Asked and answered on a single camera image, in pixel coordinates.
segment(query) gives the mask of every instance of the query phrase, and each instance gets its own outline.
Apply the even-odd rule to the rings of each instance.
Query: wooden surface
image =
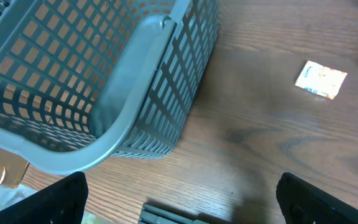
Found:
[[[358,0],[220,0],[219,40],[178,147],[86,172],[86,209],[137,223],[142,204],[214,223],[284,223],[283,172],[358,208]],[[335,100],[295,87],[306,60],[349,73]],[[22,183],[61,177],[30,166]]]

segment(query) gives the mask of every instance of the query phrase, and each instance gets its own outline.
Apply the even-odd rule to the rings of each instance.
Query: hinge on basket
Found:
[[[0,0],[0,12],[4,12],[4,10],[9,6],[11,0]]]

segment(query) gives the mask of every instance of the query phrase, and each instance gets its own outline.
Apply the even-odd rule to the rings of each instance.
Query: brown wood grain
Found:
[[[212,223],[284,223],[292,172],[358,208],[358,0],[221,0],[219,39],[178,147],[86,172],[86,209],[137,223],[144,202]],[[334,100],[295,87],[306,60],[348,73]],[[61,177],[30,166],[23,184]]]

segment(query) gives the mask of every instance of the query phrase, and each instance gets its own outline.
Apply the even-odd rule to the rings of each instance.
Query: small white card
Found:
[[[333,100],[339,93],[346,75],[347,73],[345,72],[308,61],[295,85]]]

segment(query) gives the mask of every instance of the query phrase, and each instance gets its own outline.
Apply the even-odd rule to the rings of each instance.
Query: gray-blue plastic basket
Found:
[[[54,174],[175,147],[218,0],[0,0],[0,147]]]

